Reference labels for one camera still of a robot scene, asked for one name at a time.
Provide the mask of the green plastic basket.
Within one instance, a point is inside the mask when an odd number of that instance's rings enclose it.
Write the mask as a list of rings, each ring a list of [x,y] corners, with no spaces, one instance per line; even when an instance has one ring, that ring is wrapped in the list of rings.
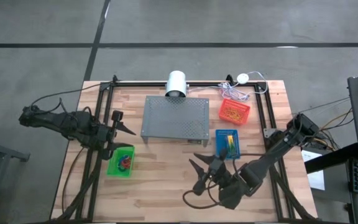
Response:
[[[117,168],[117,165],[119,164],[119,159],[122,156],[131,158],[131,168],[126,170],[125,172],[120,172]],[[134,163],[134,156],[135,156],[135,147],[134,146],[133,147],[120,147],[120,148],[116,149],[112,155],[112,158],[109,160],[107,176],[129,178],[132,174],[132,166]]]

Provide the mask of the white paper sheet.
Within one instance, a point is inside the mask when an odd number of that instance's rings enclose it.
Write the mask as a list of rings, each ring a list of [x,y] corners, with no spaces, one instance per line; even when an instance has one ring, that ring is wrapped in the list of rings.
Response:
[[[321,156],[321,154],[319,153],[310,152],[306,150],[302,150],[301,154],[304,163]],[[323,170],[308,174],[308,181],[312,189],[325,190]]]

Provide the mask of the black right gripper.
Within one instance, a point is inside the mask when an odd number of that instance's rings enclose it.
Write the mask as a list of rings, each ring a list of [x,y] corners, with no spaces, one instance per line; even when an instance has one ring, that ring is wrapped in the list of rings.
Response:
[[[198,153],[194,153],[194,156],[208,165],[207,171],[200,167],[194,160],[189,159],[190,164],[197,173],[198,180],[193,186],[193,191],[196,195],[200,196],[206,190],[206,181],[212,180],[220,187],[226,187],[231,180],[231,173],[226,169],[224,160],[226,158],[227,151],[223,149],[220,155],[206,156]]]

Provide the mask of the blue plastic basket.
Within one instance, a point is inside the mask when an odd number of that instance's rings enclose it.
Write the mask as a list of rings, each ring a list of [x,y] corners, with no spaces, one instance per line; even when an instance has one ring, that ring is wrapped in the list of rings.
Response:
[[[227,151],[226,136],[233,135],[236,145],[237,156],[231,157],[228,153],[226,159],[238,159],[240,158],[239,136],[236,129],[217,129],[216,135],[216,155],[220,155],[220,152],[225,149]]]

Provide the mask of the grey perforated metal shelf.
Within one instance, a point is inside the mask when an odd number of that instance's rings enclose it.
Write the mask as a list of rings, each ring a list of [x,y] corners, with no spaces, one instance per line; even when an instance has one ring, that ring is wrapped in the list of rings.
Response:
[[[145,98],[140,136],[185,139],[204,147],[209,141],[209,99],[152,96]]]

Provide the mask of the black aluminium table frame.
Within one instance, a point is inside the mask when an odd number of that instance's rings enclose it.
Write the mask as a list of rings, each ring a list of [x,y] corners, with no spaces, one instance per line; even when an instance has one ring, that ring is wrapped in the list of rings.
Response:
[[[119,131],[118,142],[135,146],[134,168],[129,178],[107,176],[108,162],[102,161],[94,215],[85,223],[229,223],[229,222],[272,222],[277,221],[276,206],[270,177],[251,197],[243,196],[235,210],[214,207],[197,210],[188,207],[182,194],[196,182],[196,172],[188,159],[193,159],[206,169],[206,164],[193,153],[210,155],[215,151],[215,130],[236,129],[239,133],[240,149],[243,153],[263,153],[264,128],[273,127],[268,110],[275,116],[276,127],[284,129],[291,120],[291,109],[282,80],[268,81],[272,106],[267,106],[265,96],[251,96],[245,103],[251,107],[246,124],[239,126],[219,119],[218,111],[223,101],[217,89],[190,92],[190,97],[209,98],[209,141],[191,144],[187,140],[150,138],[144,144],[140,134],[144,104],[147,95],[164,95],[165,84],[154,81],[121,81],[122,86],[113,89],[111,110],[124,112],[124,124],[136,136]],[[260,122],[257,99],[263,106],[265,124]],[[288,186],[302,206],[312,216],[317,211],[308,182],[306,169],[299,147],[294,147],[283,159]]]

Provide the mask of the black desk board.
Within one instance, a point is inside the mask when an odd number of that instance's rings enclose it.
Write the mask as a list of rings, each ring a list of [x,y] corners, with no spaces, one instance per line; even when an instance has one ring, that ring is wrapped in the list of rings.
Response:
[[[316,157],[305,162],[306,173],[314,173],[332,166],[343,164],[349,159],[358,158],[358,143],[338,149],[337,151]]]

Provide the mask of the silver frame bracket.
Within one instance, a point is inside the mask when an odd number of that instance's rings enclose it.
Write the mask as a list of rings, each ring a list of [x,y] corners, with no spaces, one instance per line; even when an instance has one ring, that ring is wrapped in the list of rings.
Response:
[[[279,132],[280,132],[280,130],[277,128],[264,128],[263,129],[264,138],[271,138],[272,136],[277,135]]]

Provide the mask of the red plastic basket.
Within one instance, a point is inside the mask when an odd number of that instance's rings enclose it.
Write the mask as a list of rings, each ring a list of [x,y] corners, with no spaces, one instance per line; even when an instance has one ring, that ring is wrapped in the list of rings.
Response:
[[[236,125],[246,124],[250,106],[230,99],[223,99],[219,109],[219,118]]]

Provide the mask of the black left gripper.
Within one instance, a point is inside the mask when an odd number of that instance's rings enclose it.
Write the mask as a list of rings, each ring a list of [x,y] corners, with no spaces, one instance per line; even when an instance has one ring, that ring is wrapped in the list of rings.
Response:
[[[103,160],[110,160],[114,151],[120,147],[133,147],[131,144],[123,142],[114,142],[114,138],[117,136],[117,131],[122,131],[131,135],[136,135],[135,132],[127,128],[124,123],[121,121],[123,117],[123,112],[114,110],[112,113],[113,124],[111,127],[108,126],[108,131],[104,140],[107,142],[106,148],[101,152],[101,158]]]

